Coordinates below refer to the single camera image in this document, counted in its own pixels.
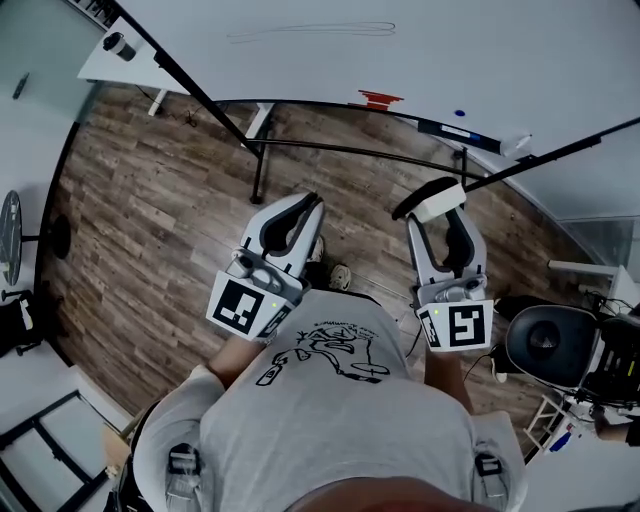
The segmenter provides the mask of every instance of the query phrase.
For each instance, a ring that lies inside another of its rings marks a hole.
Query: black chair seat
[[[597,320],[570,306],[534,306],[507,332],[507,354],[520,370],[556,386],[580,385],[591,362]]]

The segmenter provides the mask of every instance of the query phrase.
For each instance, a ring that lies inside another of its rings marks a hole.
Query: laminate flooring
[[[260,208],[248,201],[255,158],[208,111],[193,98],[171,94],[156,117],[147,115],[148,108],[149,99],[135,87],[109,85],[98,94],[55,194],[52,218],[69,217],[72,248],[64,261],[48,254],[43,274],[64,297],[60,316],[69,337],[59,340],[62,349],[132,413],[175,387],[228,337],[204,314],[216,271],[226,268]],[[243,131],[255,111],[255,105],[226,106]],[[281,105],[274,117],[274,137],[452,164],[448,146],[389,116]],[[483,172],[473,162],[469,170]],[[348,265],[352,290],[371,295],[397,320],[408,351],[419,330],[409,307],[415,278],[405,227],[390,212],[442,175],[364,156],[271,147],[261,190],[267,204],[301,191],[324,198],[328,260]],[[466,208],[488,247],[490,296],[511,291],[580,301],[577,285],[546,263],[587,257],[527,200],[497,183],[471,193]],[[442,254],[445,227],[427,228]],[[506,322],[494,323],[500,340]],[[416,378],[424,353],[421,336],[409,358]],[[464,354],[465,369],[479,355]],[[467,386],[479,412],[508,411],[523,450],[531,447],[521,429],[548,389],[526,376],[496,384],[488,358]]]

